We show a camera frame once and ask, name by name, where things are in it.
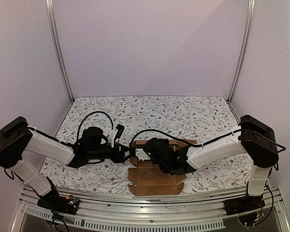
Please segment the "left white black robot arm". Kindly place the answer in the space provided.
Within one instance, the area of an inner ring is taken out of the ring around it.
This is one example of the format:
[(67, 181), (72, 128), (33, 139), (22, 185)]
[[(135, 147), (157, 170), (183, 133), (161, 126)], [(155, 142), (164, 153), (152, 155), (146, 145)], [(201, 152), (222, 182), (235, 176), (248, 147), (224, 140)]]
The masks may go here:
[(107, 159), (124, 163), (130, 158), (129, 148), (116, 142), (123, 131), (124, 127), (118, 125), (105, 136), (102, 129), (89, 127), (77, 131), (76, 142), (70, 144), (30, 127), (26, 119), (19, 116), (0, 130), (0, 167), (20, 177), (43, 197), (46, 205), (57, 210), (62, 206), (62, 199), (56, 188), (33, 164), (24, 160), (23, 153), (33, 152), (71, 168), (101, 163)]

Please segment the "brown cardboard box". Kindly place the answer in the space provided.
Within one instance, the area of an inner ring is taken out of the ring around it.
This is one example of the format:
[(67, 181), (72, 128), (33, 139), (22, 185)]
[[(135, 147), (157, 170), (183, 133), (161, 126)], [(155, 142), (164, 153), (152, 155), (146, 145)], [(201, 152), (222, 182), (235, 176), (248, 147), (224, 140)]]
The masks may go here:
[[(165, 174), (160, 170), (159, 163), (175, 155), (186, 156), (190, 144), (194, 140), (169, 140), (152, 138), (150, 140), (136, 140), (132, 142), (130, 163), (128, 168), (128, 186), (135, 196), (178, 195), (184, 188), (184, 175)], [(150, 161), (138, 161), (135, 149), (142, 148), (151, 158)]]

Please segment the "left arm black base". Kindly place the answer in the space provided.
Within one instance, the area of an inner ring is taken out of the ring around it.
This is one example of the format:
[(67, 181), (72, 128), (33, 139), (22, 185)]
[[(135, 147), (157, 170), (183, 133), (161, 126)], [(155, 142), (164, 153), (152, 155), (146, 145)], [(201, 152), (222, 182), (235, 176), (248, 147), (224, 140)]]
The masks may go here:
[(37, 203), (39, 207), (70, 215), (76, 215), (79, 204), (80, 198), (76, 196), (69, 195), (63, 197), (49, 194), (40, 197)]

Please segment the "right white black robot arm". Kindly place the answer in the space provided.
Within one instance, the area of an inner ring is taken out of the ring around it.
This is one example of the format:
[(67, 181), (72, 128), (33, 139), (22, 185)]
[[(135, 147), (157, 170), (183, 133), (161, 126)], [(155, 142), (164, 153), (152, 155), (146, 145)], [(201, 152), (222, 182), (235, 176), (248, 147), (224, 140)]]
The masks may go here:
[(274, 130), (250, 115), (242, 116), (231, 132), (199, 145), (189, 144), (178, 150), (165, 139), (152, 138), (143, 151), (165, 174), (192, 173), (205, 165), (238, 154), (248, 154), (253, 160), (247, 195), (240, 199), (240, 207), (251, 210), (258, 204), (270, 169), (279, 160)]

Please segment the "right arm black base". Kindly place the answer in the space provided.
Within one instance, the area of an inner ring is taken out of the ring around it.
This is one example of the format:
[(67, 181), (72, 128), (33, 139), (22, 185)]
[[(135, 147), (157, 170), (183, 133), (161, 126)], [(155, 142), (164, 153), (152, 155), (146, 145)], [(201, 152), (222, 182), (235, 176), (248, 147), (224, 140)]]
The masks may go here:
[(265, 206), (262, 195), (254, 197), (248, 194), (242, 197), (225, 200), (223, 204), (226, 215), (228, 216), (256, 210)]

